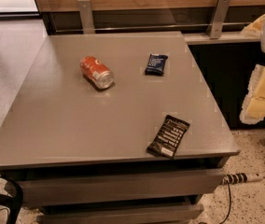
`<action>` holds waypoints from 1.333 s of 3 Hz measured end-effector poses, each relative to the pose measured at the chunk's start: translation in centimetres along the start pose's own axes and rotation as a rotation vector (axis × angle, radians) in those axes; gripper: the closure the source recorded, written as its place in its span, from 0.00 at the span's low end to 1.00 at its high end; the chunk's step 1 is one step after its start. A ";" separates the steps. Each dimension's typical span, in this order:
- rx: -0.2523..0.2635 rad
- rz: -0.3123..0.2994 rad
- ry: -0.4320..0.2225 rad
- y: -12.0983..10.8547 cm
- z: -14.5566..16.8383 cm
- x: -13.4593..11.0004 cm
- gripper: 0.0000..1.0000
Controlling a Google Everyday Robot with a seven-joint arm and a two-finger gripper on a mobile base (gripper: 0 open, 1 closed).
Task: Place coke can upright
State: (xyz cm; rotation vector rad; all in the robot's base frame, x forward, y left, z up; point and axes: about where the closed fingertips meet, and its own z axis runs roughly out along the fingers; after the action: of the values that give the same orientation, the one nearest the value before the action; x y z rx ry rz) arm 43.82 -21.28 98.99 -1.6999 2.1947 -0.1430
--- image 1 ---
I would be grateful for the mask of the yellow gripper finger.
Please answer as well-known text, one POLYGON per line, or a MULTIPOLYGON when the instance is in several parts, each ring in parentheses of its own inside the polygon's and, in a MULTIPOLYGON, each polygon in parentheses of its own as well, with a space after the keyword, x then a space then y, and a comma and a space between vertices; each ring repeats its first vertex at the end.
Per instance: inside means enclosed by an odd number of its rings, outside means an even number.
POLYGON ((257 64, 248 84, 240 121, 244 124, 257 124, 265 118, 265 66, 257 64))
POLYGON ((245 37, 260 37, 262 25, 265 21, 265 14, 258 17, 241 31, 241 35, 245 37))

